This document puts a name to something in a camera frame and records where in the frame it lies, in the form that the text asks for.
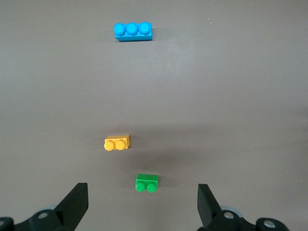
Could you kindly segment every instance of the yellow lego stud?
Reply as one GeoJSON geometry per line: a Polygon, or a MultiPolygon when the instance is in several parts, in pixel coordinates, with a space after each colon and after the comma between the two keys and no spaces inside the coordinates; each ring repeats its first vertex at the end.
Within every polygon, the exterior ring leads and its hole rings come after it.
{"type": "Polygon", "coordinates": [[[107,151],[123,150],[129,147],[129,135],[124,136],[108,136],[105,139],[104,148],[107,151]]]}

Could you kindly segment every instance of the lego brick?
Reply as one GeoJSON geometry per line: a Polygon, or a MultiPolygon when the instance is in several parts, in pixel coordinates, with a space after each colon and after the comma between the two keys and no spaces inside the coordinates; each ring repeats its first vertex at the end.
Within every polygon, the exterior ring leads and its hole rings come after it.
{"type": "Polygon", "coordinates": [[[114,27],[115,37],[120,42],[152,40],[152,24],[143,23],[117,23],[114,27]]]}
{"type": "Polygon", "coordinates": [[[136,190],[143,192],[145,189],[149,193],[154,193],[158,188],[158,175],[149,175],[139,173],[136,177],[136,190]]]}
{"type": "Polygon", "coordinates": [[[124,136],[108,136],[105,139],[104,148],[107,151],[127,149],[130,145],[129,135],[124,136]]]}

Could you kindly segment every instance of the blue lego stud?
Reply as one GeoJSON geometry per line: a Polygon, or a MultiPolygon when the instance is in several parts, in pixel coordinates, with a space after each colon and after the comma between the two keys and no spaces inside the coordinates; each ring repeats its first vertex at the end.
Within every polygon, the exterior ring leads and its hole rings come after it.
{"type": "Polygon", "coordinates": [[[114,27],[115,37],[120,42],[152,40],[152,24],[143,23],[117,23],[114,27]]]}

